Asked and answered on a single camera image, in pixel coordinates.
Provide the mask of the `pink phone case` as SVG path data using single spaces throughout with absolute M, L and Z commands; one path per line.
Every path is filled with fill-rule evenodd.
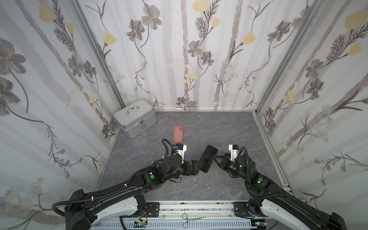
M 173 128 L 173 142 L 182 143 L 184 141 L 184 128 L 182 126 L 175 126 Z

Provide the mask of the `black phone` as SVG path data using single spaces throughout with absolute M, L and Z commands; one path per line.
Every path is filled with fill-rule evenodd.
M 218 149 L 208 145 L 206 146 L 199 162 L 200 162 L 200 167 L 199 170 L 207 173 L 212 165 L 213 162 L 213 156 L 216 156 L 218 154 Z

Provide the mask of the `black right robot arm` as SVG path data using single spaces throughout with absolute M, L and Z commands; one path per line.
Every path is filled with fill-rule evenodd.
M 251 195 L 243 211 L 252 216 L 264 215 L 293 230 L 345 230 L 344 219 L 336 213 L 325 213 L 261 174 L 256 164 L 246 155 L 231 161 L 228 156 L 214 156 L 215 163 L 225 172 L 240 178 Z

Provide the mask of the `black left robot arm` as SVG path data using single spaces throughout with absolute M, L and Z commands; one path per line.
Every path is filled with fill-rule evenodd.
M 185 161 L 173 154 L 135 171 L 127 181 L 115 186 L 88 193 L 77 190 L 69 200 L 54 203 L 51 209 L 65 218 L 67 230 L 88 230 L 107 208 L 158 189 L 167 181 L 197 175 L 203 166 L 202 161 Z

